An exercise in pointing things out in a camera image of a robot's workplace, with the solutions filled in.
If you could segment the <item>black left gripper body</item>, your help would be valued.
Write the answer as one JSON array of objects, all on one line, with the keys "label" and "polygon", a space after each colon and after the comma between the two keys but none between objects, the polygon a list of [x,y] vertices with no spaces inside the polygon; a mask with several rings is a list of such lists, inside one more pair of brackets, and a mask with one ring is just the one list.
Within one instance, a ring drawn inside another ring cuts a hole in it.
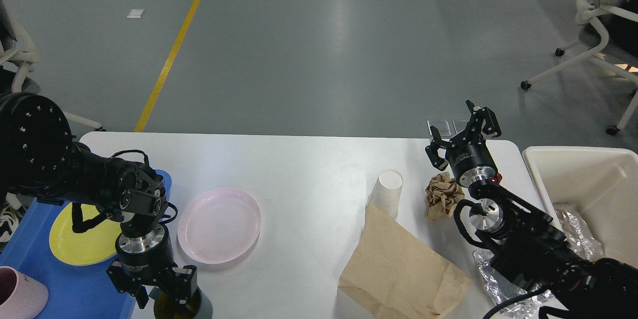
[{"label": "black left gripper body", "polygon": [[122,263],[126,274],[142,285],[158,287],[162,272],[177,267],[166,224],[156,224],[142,237],[129,238],[121,234],[115,248],[118,255],[115,263]]}]

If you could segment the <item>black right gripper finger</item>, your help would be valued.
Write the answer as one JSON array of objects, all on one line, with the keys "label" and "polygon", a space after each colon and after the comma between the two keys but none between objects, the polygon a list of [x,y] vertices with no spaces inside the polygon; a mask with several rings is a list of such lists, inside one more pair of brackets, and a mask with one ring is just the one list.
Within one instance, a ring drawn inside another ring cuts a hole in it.
[{"label": "black right gripper finger", "polygon": [[453,148],[453,142],[443,140],[440,135],[438,128],[435,126],[430,126],[429,130],[431,131],[432,140],[430,144],[426,146],[425,152],[428,156],[431,164],[436,169],[443,171],[449,165],[449,160],[445,158],[445,155],[441,156],[439,154],[440,150],[449,150]]},{"label": "black right gripper finger", "polygon": [[483,143],[502,136],[496,114],[490,108],[476,106],[470,100],[466,100],[465,104],[470,111],[470,119],[461,132],[463,143]]}]

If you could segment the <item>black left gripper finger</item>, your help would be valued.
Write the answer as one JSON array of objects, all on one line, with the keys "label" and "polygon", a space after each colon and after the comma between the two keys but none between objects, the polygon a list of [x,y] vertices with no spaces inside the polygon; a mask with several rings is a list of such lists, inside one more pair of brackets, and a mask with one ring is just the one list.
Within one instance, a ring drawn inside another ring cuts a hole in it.
[{"label": "black left gripper finger", "polygon": [[146,307],[149,301],[146,287],[139,280],[126,274],[122,263],[111,263],[106,272],[119,293],[128,293],[131,297],[134,297],[137,306],[141,310]]},{"label": "black left gripper finger", "polygon": [[158,280],[158,287],[162,294],[165,294],[179,305],[191,302],[198,287],[197,266],[185,265],[181,268],[168,268],[162,272]]}]

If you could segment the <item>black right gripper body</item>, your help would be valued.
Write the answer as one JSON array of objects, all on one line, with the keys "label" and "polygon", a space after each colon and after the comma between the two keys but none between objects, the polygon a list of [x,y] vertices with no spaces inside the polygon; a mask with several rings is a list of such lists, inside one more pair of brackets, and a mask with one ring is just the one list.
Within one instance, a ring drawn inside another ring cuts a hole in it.
[{"label": "black right gripper body", "polygon": [[469,188],[476,182],[497,182],[497,166],[484,138],[455,136],[445,158],[458,185]]}]

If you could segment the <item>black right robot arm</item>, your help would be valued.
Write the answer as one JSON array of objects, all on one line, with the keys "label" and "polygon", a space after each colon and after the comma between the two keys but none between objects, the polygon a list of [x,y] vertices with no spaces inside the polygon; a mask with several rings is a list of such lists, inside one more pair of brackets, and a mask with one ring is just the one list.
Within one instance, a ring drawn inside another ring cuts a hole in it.
[{"label": "black right robot arm", "polygon": [[433,167],[451,167],[456,183],[469,190],[470,199],[461,199],[453,210],[465,241],[491,251],[490,266],[525,291],[484,317],[550,291],[563,308],[541,306],[540,319],[635,319],[636,268],[612,258],[581,258],[548,214],[503,187],[487,148],[487,137],[501,135],[496,115],[472,101],[466,106],[470,119],[464,130],[445,141],[430,126],[432,140],[425,152]]}]

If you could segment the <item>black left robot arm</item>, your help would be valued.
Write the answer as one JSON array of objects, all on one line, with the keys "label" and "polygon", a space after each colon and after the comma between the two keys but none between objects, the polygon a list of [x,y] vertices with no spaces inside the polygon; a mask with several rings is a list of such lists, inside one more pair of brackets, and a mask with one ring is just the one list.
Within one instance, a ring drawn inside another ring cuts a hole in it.
[{"label": "black left robot arm", "polygon": [[164,177],[142,161],[96,155],[76,142],[61,108],[32,93],[1,97],[1,193],[27,195],[40,203],[71,203],[71,228],[84,233],[110,220],[121,229],[116,259],[107,274],[118,292],[148,303],[147,287],[172,301],[173,313],[201,306],[194,265],[174,261]]}]

